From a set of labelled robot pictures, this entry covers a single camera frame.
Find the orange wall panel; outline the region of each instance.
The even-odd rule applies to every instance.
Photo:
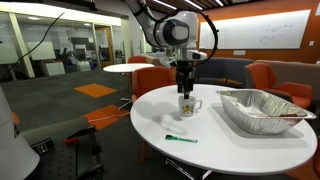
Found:
[[[204,11],[204,14],[209,15],[214,23],[215,20],[311,9],[300,49],[243,49],[246,50],[246,55],[244,56],[235,56],[233,55],[233,50],[222,49],[217,50],[214,56],[316,63],[317,60],[320,60],[320,16],[315,16],[319,3],[319,0],[264,0]],[[199,15],[198,18],[200,23],[205,22],[201,15]],[[310,41],[314,41],[314,46],[309,46]],[[211,52],[210,50],[202,51],[208,54]]]

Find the white mug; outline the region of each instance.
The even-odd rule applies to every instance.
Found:
[[[202,100],[196,100],[195,97],[189,96],[189,99],[184,99],[184,96],[179,96],[179,112],[181,116],[190,117],[194,112],[202,107]]]

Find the whiteboard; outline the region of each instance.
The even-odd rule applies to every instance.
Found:
[[[213,21],[219,49],[298,49],[309,18],[309,10]],[[200,25],[200,49],[212,49],[213,33]]]
[[[14,64],[18,61],[18,54],[13,44],[0,44],[0,64]]]
[[[38,45],[39,42],[28,42],[29,50]],[[31,52],[32,60],[50,60],[56,59],[52,42],[42,42],[35,50]]]

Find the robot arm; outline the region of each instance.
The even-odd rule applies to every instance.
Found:
[[[198,28],[196,14],[181,11],[170,18],[157,20],[152,16],[145,0],[126,0],[126,2],[140,23],[150,45],[175,47],[176,57],[163,58],[161,63],[168,67],[177,67],[178,93],[184,93],[184,98],[188,99],[194,83],[192,60],[207,58],[205,53],[194,50]]]

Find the gray carpet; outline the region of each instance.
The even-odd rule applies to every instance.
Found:
[[[73,88],[97,83],[116,89],[117,92],[100,98],[92,98]],[[68,121],[105,107],[121,106],[120,98],[128,96],[127,79],[121,74],[96,70],[63,76],[46,77],[2,84],[12,111],[21,120],[22,131],[32,130],[54,123]],[[103,179],[131,180],[184,180],[180,172],[165,164],[166,157],[149,148],[148,159],[140,163],[142,140],[127,117],[97,132],[103,153],[106,173]],[[183,165],[191,174],[194,168]],[[273,176],[235,176],[212,173],[207,179],[293,179],[285,174]]]

